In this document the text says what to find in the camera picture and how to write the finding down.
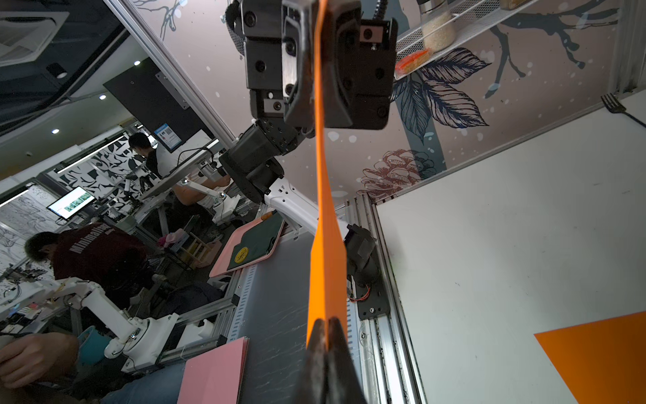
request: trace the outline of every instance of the air conditioner vent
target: air conditioner vent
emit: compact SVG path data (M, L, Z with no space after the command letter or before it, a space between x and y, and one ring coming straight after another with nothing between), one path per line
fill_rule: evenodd
M67 16L67 12L0 12L0 67L36 60Z

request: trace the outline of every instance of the computer monitor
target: computer monitor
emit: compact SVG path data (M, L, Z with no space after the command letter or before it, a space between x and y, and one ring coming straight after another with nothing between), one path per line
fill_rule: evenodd
M63 219L69 219L95 199L88 191L81 187L76 187L70 193L49 205L47 209Z

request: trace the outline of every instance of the black hair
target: black hair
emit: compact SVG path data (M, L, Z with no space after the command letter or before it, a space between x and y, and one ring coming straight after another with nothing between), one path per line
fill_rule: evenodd
M31 236L25 243L25 253L27 254L27 257L36 262L47 258L47 254L42 252L41 248L47 244L58 243L58 236L58 234L52 233L51 231L44 231Z
M148 140L148 135L143 132L137 132L128 138L130 148L141 147L142 149L150 149L152 147L151 141Z

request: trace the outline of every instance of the hand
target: hand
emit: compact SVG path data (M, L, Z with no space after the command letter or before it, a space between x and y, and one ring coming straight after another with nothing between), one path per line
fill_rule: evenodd
M6 388L53 380L74 366L78 348L76 337L57 332L17 339L0 350L0 380Z

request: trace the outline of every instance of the ceiling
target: ceiling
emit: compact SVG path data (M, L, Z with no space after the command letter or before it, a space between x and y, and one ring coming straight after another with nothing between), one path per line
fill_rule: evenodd
M68 16L62 25L57 22L56 35L38 58L0 67L0 134L24 123L2 122L62 100L67 91L80 87L83 73L123 31L102 0L2 0L0 3L0 19L17 25L51 19L47 17L51 12L64 12ZM47 70L53 63L60 65L67 75L56 78Z
M106 81L135 68L134 61L148 57L133 37L127 32L124 35L126 38L121 45L72 94L75 98L104 92L107 96L104 100L93 96L52 109L0 136L0 180L68 147L82 144L131 117L130 112L103 87ZM53 129L59 129L59 132L52 134Z

